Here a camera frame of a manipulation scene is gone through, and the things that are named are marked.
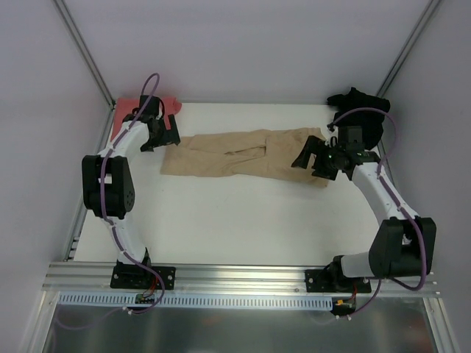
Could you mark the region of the beige t shirt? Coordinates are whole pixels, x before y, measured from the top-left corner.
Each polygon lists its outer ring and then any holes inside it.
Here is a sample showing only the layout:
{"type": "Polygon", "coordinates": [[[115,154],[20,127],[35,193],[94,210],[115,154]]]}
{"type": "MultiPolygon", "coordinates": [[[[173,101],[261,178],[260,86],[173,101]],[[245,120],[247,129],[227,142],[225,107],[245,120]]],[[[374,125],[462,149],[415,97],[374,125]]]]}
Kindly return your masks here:
{"type": "Polygon", "coordinates": [[[191,177],[248,175],[325,188],[326,179],[291,166],[310,136],[325,139],[319,128],[307,127],[183,137],[179,145],[166,148],[160,173],[191,177]]]}

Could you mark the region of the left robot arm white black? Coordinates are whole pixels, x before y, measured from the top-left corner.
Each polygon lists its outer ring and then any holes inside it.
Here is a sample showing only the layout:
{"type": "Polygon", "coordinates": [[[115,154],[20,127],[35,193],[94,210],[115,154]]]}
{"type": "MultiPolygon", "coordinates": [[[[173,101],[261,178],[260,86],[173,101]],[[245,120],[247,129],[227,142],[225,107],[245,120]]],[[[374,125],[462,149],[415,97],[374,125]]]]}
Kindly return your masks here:
{"type": "Polygon", "coordinates": [[[142,95],[138,106],[121,117],[119,130],[95,155],[82,159],[82,195],[85,208],[110,231],[118,257],[118,272],[127,272],[137,288],[153,278],[148,249],[132,222],[135,187],[131,160],[141,152],[180,143],[175,115],[182,104],[174,97],[142,95]]]}

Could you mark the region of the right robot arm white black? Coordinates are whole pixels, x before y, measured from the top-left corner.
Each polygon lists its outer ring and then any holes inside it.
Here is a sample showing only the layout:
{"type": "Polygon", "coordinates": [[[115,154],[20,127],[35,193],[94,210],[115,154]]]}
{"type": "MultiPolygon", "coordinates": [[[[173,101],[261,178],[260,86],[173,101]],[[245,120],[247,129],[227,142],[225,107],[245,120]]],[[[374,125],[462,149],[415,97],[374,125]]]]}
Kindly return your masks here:
{"type": "Polygon", "coordinates": [[[310,135],[294,168],[307,168],[313,176],[335,180],[343,173],[359,189],[375,214],[378,231],[369,250],[338,255],[313,280],[343,292],[360,279],[390,279],[418,291],[431,272],[436,224],[407,205],[384,171],[379,156],[367,151],[359,126],[344,126],[330,143],[310,135]]]}

